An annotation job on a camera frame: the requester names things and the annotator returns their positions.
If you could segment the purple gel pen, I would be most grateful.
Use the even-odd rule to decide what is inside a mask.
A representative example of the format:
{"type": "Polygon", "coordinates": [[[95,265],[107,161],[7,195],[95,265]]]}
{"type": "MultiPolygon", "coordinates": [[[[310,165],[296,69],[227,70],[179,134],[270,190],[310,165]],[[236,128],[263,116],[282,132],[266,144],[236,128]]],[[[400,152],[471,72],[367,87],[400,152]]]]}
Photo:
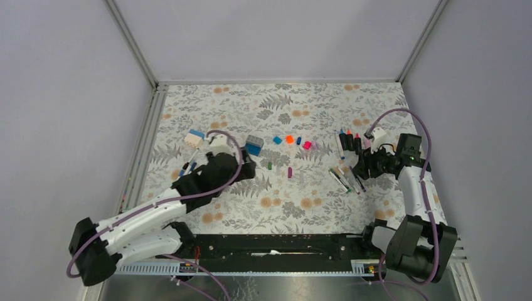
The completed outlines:
{"type": "Polygon", "coordinates": [[[350,170],[351,170],[351,172],[353,174],[353,177],[354,177],[355,181],[357,182],[358,186],[361,188],[362,192],[366,193],[367,190],[366,190],[365,186],[363,185],[362,180],[358,177],[358,175],[357,175],[356,171],[354,170],[354,168],[350,166],[350,170]]]}

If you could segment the teal green gel pen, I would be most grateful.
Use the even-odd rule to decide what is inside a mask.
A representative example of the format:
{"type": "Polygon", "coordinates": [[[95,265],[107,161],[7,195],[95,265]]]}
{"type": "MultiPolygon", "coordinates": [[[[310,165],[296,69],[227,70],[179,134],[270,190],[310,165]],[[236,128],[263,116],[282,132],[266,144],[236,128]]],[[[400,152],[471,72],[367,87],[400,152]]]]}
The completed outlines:
{"type": "Polygon", "coordinates": [[[350,188],[349,184],[347,184],[344,181],[344,179],[340,176],[340,174],[335,169],[331,168],[330,171],[333,173],[333,175],[336,177],[336,179],[343,185],[343,187],[345,188],[347,193],[352,191],[352,189],[350,188]]]}

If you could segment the orange highlighter black body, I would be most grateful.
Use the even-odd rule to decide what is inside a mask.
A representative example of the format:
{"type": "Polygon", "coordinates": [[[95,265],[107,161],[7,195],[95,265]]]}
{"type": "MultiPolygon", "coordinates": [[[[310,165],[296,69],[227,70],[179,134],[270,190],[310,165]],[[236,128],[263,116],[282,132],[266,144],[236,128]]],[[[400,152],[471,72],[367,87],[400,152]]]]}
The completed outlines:
{"type": "Polygon", "coordinates": [[[346,146],[349,151],[355,151],[354,136],[350,130],[346,134],[346,146]]]}

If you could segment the pink highlighter black body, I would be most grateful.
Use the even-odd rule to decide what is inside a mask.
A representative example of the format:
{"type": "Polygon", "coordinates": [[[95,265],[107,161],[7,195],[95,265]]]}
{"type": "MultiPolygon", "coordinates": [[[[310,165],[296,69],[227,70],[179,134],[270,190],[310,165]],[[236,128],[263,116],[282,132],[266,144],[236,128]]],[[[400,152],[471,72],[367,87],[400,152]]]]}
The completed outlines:
{"type": "Polygon", "coordinates": [[[354,137],[354,151],[356,155],[360,155],[362,152],[361,137],[359,136],[359,134],[356,134],[354,137]]]}

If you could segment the blue white whiteboard marker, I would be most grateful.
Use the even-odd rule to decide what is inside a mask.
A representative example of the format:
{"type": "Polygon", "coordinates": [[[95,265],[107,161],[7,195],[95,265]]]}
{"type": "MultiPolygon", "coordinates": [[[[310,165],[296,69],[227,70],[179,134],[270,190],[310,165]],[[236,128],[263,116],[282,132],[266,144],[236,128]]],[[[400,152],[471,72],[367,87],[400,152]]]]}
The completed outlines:
{"type": "Polygon", "coordinates": [[[338,148],[338,153],[339,153],[339,158],[341,160],[345,160],[345,155],[344,155],[344,150],[343,150],[343,145],[341,143],[341,139],[339,137],[339,133],[338,132],[335,132],[334,133],[334,136],[335,136],[335,139],[336,139],[336,145],[337,145],[337,148],[338,148]]]}

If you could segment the blue highlighter black body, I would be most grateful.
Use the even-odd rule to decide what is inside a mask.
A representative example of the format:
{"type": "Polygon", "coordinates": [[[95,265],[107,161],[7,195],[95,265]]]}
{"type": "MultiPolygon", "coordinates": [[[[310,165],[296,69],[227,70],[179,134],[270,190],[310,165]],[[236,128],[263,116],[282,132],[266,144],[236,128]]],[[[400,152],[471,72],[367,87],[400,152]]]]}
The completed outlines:
{"type": "Polygon", "coordinates": [[[348,151],[349,150],[349,145],[348,145],[347,135],[343,131],[343,129],[340,130],[339,139],[340,139],[341,146],[342,146],[343,150],[344,151],[348,151]]]}

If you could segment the pink highlighter cap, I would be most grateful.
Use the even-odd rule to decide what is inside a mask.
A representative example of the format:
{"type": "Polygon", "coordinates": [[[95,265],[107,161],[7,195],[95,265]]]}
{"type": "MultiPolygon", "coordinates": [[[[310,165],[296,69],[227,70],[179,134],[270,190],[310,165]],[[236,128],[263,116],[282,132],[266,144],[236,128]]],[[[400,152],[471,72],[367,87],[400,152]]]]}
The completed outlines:
{"type": "Polygon", "coordinates": [[[309,150],[310,148],[312,147],[312,142],[310,141],[305,141],[304,144],[303,144],[303,148],[305,150],[309,150]]]}

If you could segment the light blue pen cap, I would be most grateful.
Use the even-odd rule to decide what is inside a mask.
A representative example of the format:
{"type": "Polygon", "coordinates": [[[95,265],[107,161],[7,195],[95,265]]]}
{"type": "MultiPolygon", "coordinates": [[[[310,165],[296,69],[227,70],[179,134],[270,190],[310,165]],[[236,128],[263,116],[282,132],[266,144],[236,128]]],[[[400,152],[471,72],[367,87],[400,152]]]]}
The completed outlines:
{"type": "Polygon", "coordinates": [[[280,137],[275,136],[273,138],[273,142],[276,143],[277,145],[280,145],[283,142],[283,140],[280,137]]]}

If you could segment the orange pen cap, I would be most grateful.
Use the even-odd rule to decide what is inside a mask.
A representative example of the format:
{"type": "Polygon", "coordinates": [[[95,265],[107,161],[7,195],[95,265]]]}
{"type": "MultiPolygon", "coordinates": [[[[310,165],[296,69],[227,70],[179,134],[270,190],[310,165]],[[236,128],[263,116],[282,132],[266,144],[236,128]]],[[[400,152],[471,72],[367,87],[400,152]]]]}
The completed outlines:
{"type": "Polygon", "coordinates": [[[295,142],[292,135],[288,135],[285,139],[288,144],[293,144],[295,142]]]}

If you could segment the thin white green pen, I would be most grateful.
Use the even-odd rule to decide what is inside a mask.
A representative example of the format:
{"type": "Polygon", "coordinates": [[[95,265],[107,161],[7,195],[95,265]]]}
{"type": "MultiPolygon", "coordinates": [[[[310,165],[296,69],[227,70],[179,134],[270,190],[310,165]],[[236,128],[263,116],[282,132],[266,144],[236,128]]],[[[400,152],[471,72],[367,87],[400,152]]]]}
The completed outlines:
{"type": "Polygon", "coordinates": [[[343,190],[345,191],[345,193],[349,193],[351,191],[351,189],[349,188],[348,185],[346,185],[342,179],[340,178],[340,176],[333,170],[333,169],[330,169],[329,170],[329,173],[330,175],[334,178],[334,180],[339,184],[341,185],[341,187],[343,188],[343,190]]]}

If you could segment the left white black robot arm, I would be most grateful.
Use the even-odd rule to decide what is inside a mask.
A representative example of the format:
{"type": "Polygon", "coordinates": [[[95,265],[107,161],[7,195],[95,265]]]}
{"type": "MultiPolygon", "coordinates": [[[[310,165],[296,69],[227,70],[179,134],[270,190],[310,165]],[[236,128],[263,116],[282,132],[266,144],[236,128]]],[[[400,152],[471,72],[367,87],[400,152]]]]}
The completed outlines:
{"type": "Polygon", "coordinates": [[[86,286],[111,277],[118,268],[159,255],[186,258],[195,236],[178,218],[210,204],[235,182],[253,179],[256,163],[245,148],[238,155],[207,153],[207,162],[183,174],[152,200],[109,219],[85,218],[75,225],[66,268],[69,278],[86,286]]]}

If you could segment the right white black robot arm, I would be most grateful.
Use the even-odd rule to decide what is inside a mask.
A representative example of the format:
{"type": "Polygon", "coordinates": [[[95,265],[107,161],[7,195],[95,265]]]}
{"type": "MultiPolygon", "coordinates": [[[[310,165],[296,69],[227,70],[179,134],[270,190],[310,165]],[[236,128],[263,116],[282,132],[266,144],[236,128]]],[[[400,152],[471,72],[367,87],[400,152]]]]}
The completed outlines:
{"type": "Polygon", "coordinates": [[[391,174],[403,194],[406,215],[393,229],[383,219],[364,227],[360,250],[365,257],[376,258],[382,252],[390,270],[400,272],[418,284],[437,283],[442,278],[457,242],[457,230],[435,211],[435,199],[429,188],[430,166],[421,157],[422,138],[400,134],[394,153],[383,145],[359,152],[351,171],[362,179],[391,174]]]}

